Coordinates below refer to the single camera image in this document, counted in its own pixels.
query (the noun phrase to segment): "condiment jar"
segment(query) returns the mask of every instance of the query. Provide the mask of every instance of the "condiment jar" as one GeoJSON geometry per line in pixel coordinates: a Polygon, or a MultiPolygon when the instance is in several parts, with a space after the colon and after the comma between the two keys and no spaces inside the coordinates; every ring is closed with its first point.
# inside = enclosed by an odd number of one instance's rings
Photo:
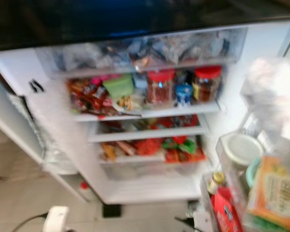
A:
{"type": "Polygon", "coordinates": [[[148,72],[147,101],[174,105],[174,69],[148,72]]]}
{"type": "Polygon", "coordinates": [[[216,97],[220,84],[221,66],[206,66],[194,70],[193,96],[199,102],[210,102],[216,97]]]}
{"type": "Polygon", "coordinates": [[[216,194],[218,188],[224,184],[226,177],[223,172],[215,172],[207,183],[207,191],[210,194],[216,194]]]}

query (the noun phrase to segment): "red jar lid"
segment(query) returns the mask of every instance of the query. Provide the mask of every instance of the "red jar lid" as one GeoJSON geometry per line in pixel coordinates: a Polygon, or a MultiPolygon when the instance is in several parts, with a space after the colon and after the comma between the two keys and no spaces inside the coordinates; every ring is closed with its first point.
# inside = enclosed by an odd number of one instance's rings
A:
{"type": "Polygon", "coordinates": [[[169,81],[174,77],[174,69],[161,70],[159,72],[149,71],[148,78],[151,81],[169,81]]]}
{"type": "Polygon", "coordinates": [[[221,74],[221,66],[216,65],[196,68],[194,73],[198,78],[201,79],[214,79],[221,74]]]}

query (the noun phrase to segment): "red cap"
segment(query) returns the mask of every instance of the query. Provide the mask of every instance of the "red cap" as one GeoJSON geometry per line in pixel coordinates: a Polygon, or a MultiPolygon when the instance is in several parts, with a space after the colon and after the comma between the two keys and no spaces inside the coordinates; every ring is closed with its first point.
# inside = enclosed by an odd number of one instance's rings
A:
{"type": "Polygon", "coordinates": [[[149,71],[148,78],[152,81],[168,81],[174,77],[174,69],[161,70],[159,72],[149,71]]]}
{"type": "Polygon", "coordinates": [[[99,78],[92,78],[91,79],[91,83],[93,83],[94,85],[97,85],[97,86],[100,85],[101,82],[102,82],[102,80],[99,78]]]}
{"type": "Polygon", "coordinates": [[[81,182],[81,189],[87,189],[88,188],[88,184],[85,181],[81,182]]]}
{"type": "Polygon", "coordinates": [[[216,65],[196,68],[194,73],[198,78],[201,79],[214,79],[221,74],[221,66],[216,65]]]}

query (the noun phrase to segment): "red package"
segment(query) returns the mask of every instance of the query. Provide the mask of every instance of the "red package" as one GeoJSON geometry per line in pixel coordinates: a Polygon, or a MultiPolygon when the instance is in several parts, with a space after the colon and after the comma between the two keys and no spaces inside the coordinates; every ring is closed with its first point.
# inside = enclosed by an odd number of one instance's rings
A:
{"type": "Polygon", "coordinates": [[[140,156],[155,155],[161,149],[161,139],[144,139],[134,144],[140,156]]]}
{"type": "Polygon", "coordinates": [[[211,197],[219,230],[222,232],[242,232],[242,226],[231,204],[232,198],[227,187],[218,189],[218,193],[211,197]]]}

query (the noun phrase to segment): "plastic bag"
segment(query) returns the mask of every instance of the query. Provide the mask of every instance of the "plastic bag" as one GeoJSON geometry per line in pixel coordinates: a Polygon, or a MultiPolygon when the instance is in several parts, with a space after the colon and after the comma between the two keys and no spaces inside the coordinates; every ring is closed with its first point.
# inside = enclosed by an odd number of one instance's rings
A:
{"type": "Polygon", "coordinates": [[[290,60],[257,59],[251,66],[242,94],[273,138],[290,139],[290,60]]]}

